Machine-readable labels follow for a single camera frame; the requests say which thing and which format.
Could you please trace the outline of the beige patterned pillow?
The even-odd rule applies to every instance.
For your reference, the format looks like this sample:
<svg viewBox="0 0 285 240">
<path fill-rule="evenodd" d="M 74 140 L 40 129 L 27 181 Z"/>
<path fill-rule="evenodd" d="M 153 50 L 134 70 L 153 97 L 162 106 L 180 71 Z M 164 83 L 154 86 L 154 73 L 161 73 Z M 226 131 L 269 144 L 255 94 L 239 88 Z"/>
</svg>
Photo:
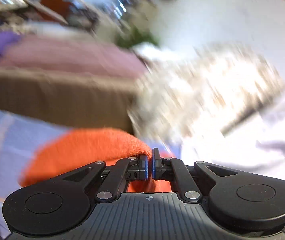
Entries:
<svg viewBox="0 0 285 240">
<path fill-rule="evenodd" d="M 276 68 L 242 44 L 201 50 L 141 44 L 134 52 L 147 66 L 128 110 L 142 139 L 180 142 L 204 130 L 228 132 L 271 104 L 285 87 Z"/>
</svg>

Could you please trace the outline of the orange knit sweater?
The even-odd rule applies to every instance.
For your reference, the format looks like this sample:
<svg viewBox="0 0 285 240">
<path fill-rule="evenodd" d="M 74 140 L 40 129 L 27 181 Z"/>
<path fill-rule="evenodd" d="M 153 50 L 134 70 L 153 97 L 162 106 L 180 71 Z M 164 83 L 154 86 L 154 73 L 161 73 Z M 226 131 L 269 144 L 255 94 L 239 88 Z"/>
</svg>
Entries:
<svg viewBox="0 0 285 240">
<path fill-rule="evenodd" d="M 152 149 L 120 129 L 74 129 L 36 150 L 18 183 L 26 187 L 96 161 L 110 166 L 141 154 L 151 161 Z"/>
</svg>

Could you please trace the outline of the pink bed cover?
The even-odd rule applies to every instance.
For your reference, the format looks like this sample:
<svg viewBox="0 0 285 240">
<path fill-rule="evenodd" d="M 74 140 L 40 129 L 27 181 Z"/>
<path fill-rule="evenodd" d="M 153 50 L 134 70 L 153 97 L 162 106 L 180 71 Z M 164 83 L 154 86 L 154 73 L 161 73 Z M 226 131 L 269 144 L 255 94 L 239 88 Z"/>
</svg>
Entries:
<svg viewBox="0 0 285 240">
<path fill-rule="evenodd" d="M 0 47 L 0 66 L 136 79 L 146 66 L 112 43 L 18 35 Z"/>
</svg>

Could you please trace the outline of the white garment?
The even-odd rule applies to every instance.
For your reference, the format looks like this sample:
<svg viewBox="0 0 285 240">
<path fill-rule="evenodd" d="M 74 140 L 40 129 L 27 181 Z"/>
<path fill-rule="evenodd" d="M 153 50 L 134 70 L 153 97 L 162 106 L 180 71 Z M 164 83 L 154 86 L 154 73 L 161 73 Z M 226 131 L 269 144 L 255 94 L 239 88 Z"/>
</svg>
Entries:
<svg viewBox="0 0 285 240">
<path fill-rule="evenodd" d="M 180 158 L 186 165 L 206 161 L 285 180 L 285 92 L 227 135 L 186 138 Z"/>
</svg>

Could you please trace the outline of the blue plaid bed sheet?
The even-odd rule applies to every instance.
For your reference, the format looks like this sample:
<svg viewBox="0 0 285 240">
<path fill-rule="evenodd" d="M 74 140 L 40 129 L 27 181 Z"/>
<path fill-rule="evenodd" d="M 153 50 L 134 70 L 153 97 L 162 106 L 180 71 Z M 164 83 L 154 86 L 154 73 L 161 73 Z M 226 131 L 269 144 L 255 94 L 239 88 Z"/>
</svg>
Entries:
<svg viewBox="0 0 285 240">
<path fill-rule="evenodd" d="M 34 158 L 34 152 L 68 133 L 68 129 L 42 121 L 0 111 L 0 236 L 11 235 L 2 214 L 4 199 L 19 189 L 19 178 Z M 184 209 L 178 198 L 169 193 L 128 194 L 110 205 L 94 210 L 89 220 L 77 228 L 55 236 L 55 239 L 181 239 L 180 225 Z"/>
</svg>

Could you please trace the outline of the green plant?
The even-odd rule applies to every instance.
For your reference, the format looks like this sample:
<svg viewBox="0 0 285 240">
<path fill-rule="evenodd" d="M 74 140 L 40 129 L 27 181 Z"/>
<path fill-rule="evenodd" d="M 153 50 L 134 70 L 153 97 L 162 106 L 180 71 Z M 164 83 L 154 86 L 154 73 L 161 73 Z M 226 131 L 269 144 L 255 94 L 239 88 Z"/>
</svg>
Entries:
<svg viewBox="0 0 285 240">
<path fill-rule="evenodd" d="M 137 27 L 133 27 L 129 32 L 125 34 L 119 34 L 115 38 L 115 44 L 124 49 L 130 49 L 141 43 L 150 43 L 154 46 L 159 46 L 158 39 L 148 30 L 140 30 Z"/>
</svg>

